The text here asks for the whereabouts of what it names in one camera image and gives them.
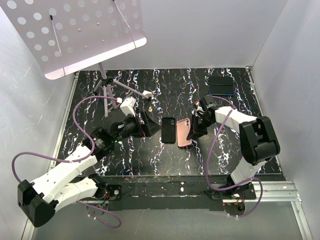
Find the bare blue phone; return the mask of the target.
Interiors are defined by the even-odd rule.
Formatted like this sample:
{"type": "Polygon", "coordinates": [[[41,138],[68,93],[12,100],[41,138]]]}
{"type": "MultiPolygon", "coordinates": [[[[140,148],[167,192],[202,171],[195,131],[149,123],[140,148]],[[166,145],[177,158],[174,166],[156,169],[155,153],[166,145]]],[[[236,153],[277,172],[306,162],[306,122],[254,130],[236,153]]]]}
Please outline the bare blue phone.
{"type": "Polygon", "coordinates": [[[208,92],[213,96],[233,96],[234,88],[232,85],[212,85],[208,87],[208,92]]]}

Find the bare black phone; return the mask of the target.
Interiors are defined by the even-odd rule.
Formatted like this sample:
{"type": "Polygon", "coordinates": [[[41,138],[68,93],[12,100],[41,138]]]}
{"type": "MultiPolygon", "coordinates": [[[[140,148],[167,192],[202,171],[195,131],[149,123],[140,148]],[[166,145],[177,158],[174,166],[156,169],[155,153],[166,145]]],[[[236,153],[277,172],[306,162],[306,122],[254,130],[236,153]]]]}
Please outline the bare black phone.
{"type": "Polygon", "coordinates": [[[229,76],[210,76],[208,83],[215,86],[232,86],[233,79],[229,76]]]}

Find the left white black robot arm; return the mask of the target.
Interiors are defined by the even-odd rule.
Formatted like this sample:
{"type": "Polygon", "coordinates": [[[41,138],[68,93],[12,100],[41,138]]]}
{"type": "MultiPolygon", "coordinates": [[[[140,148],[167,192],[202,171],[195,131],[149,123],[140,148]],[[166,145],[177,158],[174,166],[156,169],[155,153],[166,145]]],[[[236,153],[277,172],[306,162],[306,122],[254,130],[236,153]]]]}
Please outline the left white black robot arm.
{"type": "Polygon", "coordinates": [[[152,137],[161,126],[154,122],[145,111],[141,117],[120,114],[110,127],[96,128],[66,159],[59,160],[58,166],[32,180],[19,180],[17,204],[36,228],[45,225],[60,209],[85,198],[103,199],[107,194],[114,197],[114,187],[93,173],[73,183],[73,179],[95,165],[109,153],[115,144],[129,137],[152,137]]]}

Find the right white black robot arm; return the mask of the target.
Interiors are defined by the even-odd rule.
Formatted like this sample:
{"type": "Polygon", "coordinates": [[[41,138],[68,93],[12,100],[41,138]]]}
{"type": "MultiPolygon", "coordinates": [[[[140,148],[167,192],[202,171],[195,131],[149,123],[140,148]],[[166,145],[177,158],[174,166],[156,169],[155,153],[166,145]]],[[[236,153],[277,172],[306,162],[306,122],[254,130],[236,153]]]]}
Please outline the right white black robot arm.
{"type": "Polygon", "coordinates": [[[198,139],[208,133],[208,127],[220,124],[235,130],[239,135],[242,158],[229,174],[225,187],[208,187],[211,191],[227,192],[232,199],[237,199],[245,192],[255,174],[268,161],[277,156],[280,144],[271,120],[267,116],[256,117],[245,114],[229,101],[219,104],[215,96],[207,95],[196,101],[191,112],[190,130],[187,139],[198,139]]]}

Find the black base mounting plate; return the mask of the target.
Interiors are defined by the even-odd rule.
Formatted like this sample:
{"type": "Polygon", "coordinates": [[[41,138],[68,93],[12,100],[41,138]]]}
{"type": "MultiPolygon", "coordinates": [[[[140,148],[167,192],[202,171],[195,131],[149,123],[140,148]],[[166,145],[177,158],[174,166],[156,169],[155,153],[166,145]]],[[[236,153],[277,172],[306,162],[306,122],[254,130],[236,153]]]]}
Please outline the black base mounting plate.
{"type": "Polygon", "coordinates": [[[103,176],[107,198],[96,200],[110,211],[186,210],[223,211],[223,201],[242,204],[255,200],[253,184],[236,191],[214,192],[203,176],[103,176]]]}

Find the music stand tripod pole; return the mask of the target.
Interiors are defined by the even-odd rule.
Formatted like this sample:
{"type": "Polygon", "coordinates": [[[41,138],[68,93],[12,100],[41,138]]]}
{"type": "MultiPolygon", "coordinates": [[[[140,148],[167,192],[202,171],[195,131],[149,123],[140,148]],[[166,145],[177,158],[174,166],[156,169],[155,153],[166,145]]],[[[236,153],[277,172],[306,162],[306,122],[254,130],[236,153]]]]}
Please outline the music stand tripod pole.
{"type": "Polygon", "coordinates": [[[113,91],[111,89],[111,84],[116,84],[126,90],[129,90],[139,96],[141,96],[143,99],[146,100],[150,100],[152,97],[152,93],[150,91],[143,91],[140,92],[136,89],[133,89],[127,85],[125,85],[124,83],[119,82],[118,80],[113,79],[112,77],[108,76],[106,73],[106,70],[102,64],[102,62],[98,63],[99,66],[99,70],[101,73],[101,77],[102,79],[99,80],[99,82],[96,84],[95,88],[94,88],[94,93],[97,93],[99,88],[102,87],[102,91],[103,91],[103,96],[107,97],[103,100],[103,105],[104,105],[104,116],[107,117],[109,115],[109,110],[108,110],[108,99],[111,101],[112,107],[113,109],[117,109],[121,103],[116,102],[113,91]]]}

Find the perforated music stand desk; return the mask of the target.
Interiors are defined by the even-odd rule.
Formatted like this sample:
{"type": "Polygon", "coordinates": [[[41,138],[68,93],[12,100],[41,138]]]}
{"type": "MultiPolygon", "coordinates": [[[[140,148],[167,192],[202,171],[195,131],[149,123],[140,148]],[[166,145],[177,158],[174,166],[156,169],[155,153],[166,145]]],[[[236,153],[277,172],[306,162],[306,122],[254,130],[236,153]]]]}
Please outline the perforated music stand desk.
{"type": "Polygon", "coordinates": [[[49,80],[147,43],[139,0],[3,0],[0,7],[49,80]]]}

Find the right aluminium side rail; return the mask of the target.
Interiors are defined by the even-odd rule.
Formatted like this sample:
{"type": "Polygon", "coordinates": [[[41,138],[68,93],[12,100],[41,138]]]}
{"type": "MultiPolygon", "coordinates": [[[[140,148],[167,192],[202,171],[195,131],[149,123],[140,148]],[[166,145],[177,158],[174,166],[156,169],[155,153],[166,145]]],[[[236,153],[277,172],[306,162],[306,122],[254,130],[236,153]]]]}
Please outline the right aluminium side rail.
{"type": "Polygon", "coordinates": [[[242,156],[252,168],[260,168],[281,151],[273,124],[267,116],[240,123],[239,134],[242,156]]]}

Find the aluminium side rail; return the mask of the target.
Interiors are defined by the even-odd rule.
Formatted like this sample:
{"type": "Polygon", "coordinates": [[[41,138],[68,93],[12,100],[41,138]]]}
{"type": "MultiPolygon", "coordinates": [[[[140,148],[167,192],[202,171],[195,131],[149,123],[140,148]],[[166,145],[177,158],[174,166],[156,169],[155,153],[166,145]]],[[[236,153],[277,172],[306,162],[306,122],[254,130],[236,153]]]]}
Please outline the aluminium side rail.
{"type": "Polygon", "coordinates": [[[72,101],[73,101],[74,93],[75,93],[76,86],[77,86],[77,83],[78,83],[79,74],[80,74],[79,71],[77,71],[76,73],[73,74],[73,81],[72,81],[71,89],[70,89],[70,92],[69,92],[68,100],[67,100],[67,103],[66,103],[65,111],[63,113],[62,122],[61,122],[61,125],[60,125],[60,129],[59,129],[59,132],[58,132],[56,144],[55,144],[53,155],[52,155],[52,157],[55,158],[55,159],[58,158],[58,155],[59,155],[59,152],[60,152],[60,147],[61,147],[62,139],[63,139],[63,136],[64,136],[65,127],[66,127],[66,124],[67,124],[67,121],[68,121],[68,116],[69,116],[69,113],[70,113],[70,108],[71,108],[71,104],[72,104],[72,101]]]}
{"type": "Polygon", "coordinates": [[[273,124],[267,116],[240,123],[239,134],[242,156],[252,168],[260,168],[281,151],[273,124]]]}

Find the left aluminium side rail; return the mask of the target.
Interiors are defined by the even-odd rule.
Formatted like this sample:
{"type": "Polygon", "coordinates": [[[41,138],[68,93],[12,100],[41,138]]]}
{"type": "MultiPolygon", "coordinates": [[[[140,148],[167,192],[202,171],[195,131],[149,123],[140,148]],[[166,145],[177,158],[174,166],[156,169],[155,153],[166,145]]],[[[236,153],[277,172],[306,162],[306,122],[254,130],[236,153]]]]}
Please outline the left aluminium side rail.
{"type": "Polygon", "coordinates": [[[73,81],[72,81],[71,89],[70,89],[70,92],[69,92],[68,100],[67,100],[67,103],[66,103],[65,111],[63,113],[62,122],[61,122],[61,125],[60,125],[60,129],[59,129],[59,132],[58,132],[56,144],[55,144],[53,155],[52,155],[52,157],[55,158],[55,159],[58,158],[58,155],[59,155],[59,152],[60,152],[60,147],[61,147],[62,139],[63,139],[63,136],[64,136],[65,127],[66,127],[66,124],[67,124],[67,121],[68,121],[68,116],[69,116],[69,113],[70,113],[70,108],[71,108],[71,104],[72,104],[72,101],[73,101],[74,93],[75,93],[76,86],[77,86],[77,83],[78,83],[79,74],[80,74],[79,71],[77,71],[76,73],[73,74],[73,81]]]}

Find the aluminium front rail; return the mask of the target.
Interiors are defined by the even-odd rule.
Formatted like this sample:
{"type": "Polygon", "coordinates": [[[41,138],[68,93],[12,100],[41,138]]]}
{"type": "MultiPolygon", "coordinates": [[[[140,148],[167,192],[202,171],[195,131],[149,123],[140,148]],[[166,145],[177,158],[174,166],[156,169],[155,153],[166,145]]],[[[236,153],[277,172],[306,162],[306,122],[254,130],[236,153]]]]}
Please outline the aluminium front rail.
{"type": "Polygon", "coordinates": [[[59,205],[73,203],[77,200],[86,198],[102,199],[108,196],[109,201],[123,200],[129,198],[164,198],[164,197],[201,197],[207,196],[212,200],[236,201],[236,200],[256,200],[261,198],[263,201],[298,201],[300,199],[298,191],[292,182],[288,181],[268,181],[258,183],[254,181],[247,186],[241,186],[240,189],[214,191],[205,189],[205,186],[199,182],[171,181],[163,183],[121,183],[107,184],[98,188],[93,180],[85,178],[77,183],[68,183],[60,188],[54,185],[52,190],[45,193],[43,200],[50,203],[58,201],[59,205]]]}

